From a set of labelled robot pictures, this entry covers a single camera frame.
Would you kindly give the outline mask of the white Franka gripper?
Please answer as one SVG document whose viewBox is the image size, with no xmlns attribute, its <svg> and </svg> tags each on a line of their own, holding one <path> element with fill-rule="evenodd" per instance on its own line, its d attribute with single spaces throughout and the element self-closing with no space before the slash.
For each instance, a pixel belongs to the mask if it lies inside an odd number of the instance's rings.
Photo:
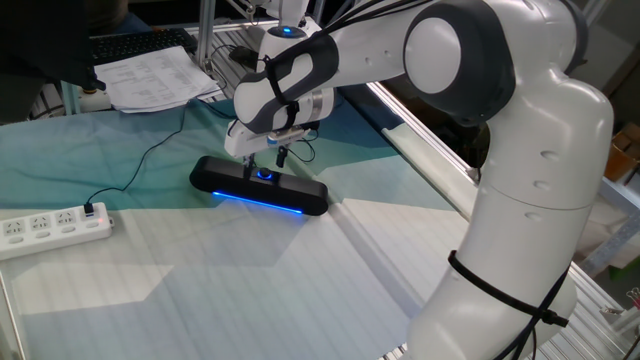
<svg viewBox="0 0 640 360">
<path fill-rule="evenodd" d="M 255 153 L 269 148 L 267 133 L 256 134 L 239 120 L 232 121 L 226 130 L 224 149 L 234 158 L 243 158 L 243 178 L 253 176 Z"/>
</svg>

